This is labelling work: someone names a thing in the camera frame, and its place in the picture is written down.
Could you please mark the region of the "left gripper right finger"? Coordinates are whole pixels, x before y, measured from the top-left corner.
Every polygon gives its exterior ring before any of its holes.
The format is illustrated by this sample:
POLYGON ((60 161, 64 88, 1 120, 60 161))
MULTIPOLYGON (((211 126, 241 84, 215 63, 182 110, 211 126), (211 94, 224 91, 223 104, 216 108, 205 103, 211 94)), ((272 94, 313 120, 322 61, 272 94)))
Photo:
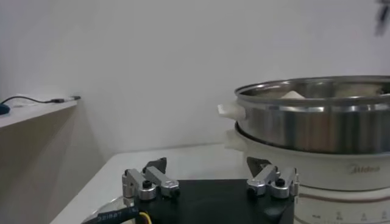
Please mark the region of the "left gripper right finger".
POLYGON ((296 168, 279 169, 266 159, 246 158, 252 178, 246 181, 247 194, 251 198, 270 194, 277 199, 296 197, 299 193, 299 175, 296 168))

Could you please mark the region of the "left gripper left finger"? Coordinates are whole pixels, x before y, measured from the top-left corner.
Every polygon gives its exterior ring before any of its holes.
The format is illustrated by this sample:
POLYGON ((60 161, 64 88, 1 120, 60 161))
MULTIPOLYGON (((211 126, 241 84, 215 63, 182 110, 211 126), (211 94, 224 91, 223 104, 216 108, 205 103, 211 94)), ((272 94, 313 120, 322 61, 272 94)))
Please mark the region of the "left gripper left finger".
POLYGON ((141 171, 126 169, 122 174, 122 196, 152 201, 161 195, 165 198, 180 196, 180 184, 166 175, 167 158, 149 161, 141 171))

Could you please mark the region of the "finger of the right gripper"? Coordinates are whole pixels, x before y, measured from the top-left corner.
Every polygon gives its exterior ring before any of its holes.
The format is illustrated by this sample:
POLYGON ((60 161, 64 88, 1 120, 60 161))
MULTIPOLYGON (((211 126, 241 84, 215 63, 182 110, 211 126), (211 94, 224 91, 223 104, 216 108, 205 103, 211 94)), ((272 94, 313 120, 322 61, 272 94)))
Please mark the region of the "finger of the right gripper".
POLYGON ((378 12, 376 16, 375 34, 383 36, 389 26, 389 0, 377 0, 378 12))

